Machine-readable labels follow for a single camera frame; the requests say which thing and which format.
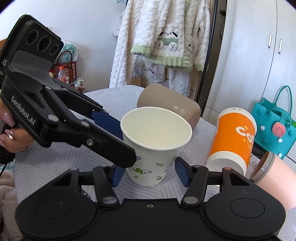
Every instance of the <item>coco logo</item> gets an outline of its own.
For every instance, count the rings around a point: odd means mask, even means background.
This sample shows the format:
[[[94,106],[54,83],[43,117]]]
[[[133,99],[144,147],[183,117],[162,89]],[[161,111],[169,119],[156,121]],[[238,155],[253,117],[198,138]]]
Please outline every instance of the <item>coco logo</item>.
[[[241,136],[247,137],[247,145],[251,149],[252,148],[252,143],[254,142],[254,136],[250,135],[250,133],[248,133],[248,132],[246,133],[246,130],[248,130],[248,127],[247,126],[244,126],[244,127],[238,126],[238,127],[235,128],[235,130]]]

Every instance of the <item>finger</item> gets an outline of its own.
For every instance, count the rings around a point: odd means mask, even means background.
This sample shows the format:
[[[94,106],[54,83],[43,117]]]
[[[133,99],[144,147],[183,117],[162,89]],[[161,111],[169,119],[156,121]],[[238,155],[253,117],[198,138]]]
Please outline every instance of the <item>finger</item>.
[[[8,124],[10,127],[13,127],[15,125],[15,121],[10,111],[7,109],[7,107],[4,105],[1,99],[0,99],[0,119],[3,120],[6,124]]]
[[[0,135],[0,146],[4,147],[6,150],[12,153],[16,153],[19,151],[23,151],[27,148],[27,146],[32,145],[34,140],[26,141],[26,142],[20,142],[16,139],[11,140],[9,139],[8,135],[1,134]]]
[[[21,128],[13,128],[10,130],[5,130],[5,133],[7,135],[13,134],[13,139],[17,140],[19,142],[27,142],[27,141],[32,141],[33,138],[29,135],[29,133],[25,129]]]

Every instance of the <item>pink cup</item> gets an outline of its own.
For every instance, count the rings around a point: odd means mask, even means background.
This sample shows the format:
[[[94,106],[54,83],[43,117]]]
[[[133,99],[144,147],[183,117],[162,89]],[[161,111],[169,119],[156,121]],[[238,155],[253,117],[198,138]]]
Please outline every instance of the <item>pink cup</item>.
[[[279,200],[286,211],[296,207],[296,173],[275,153],[265,153],[251,179]]]

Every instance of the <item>tablecloth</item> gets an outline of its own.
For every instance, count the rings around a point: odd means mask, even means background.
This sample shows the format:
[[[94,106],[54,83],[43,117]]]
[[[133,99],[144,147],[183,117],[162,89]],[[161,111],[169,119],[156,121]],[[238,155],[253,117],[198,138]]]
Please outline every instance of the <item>tablecloth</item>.
[[[127,85],[103,89],[86,95],[103,105],[104,109],[114,118],[121,120],[128,111],[136,108],[137,100],[143,88]],[[85,117],[76,114],[80,119]],[[190,165],[205,165],[216,127],[200,118],[193,131],[191,140],[184,146],[180,156]],[[249,177],[259,160],[252,156],[246,176]],[[112,163],[100,157],[87,147],[75,148],[65,143],[53,143],[50,148],[41,147],[36,142],[26,152],[18,153],[15,162],[15,188],[18,201],[44,186],[46,183],[68,170],[77,167],[81,172],[91,171],[96,166],[106,166]],[[95,200],[92,186],[83,189]],[[174,166],[171,166],[163,181],[153,187],[141,187],[130,180],[127,173],[123,176],[118,187],[114,188],[119,200],[129,199],[165,199],[181,200],[186,188],[182,186]],[[217,194],[216,186],[209,186],[205,196],[207,201]],[[287,214],[286,222],[279,234],[285,241],[294,241],[296,237],[296,210]]]

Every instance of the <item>cabinet handle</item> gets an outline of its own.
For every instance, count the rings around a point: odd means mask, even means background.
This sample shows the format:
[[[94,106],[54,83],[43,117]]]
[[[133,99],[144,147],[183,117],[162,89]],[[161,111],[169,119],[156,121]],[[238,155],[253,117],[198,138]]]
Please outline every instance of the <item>cabinet handle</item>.
[[[283,40],[281,39],[280,41],[279,41],[279,53],[281,53],[281,44],[283,43]]]
[[[270,48],[270,45],[271,45],[271,37],[272,37],[272,34],[269,35],[268,48]]]

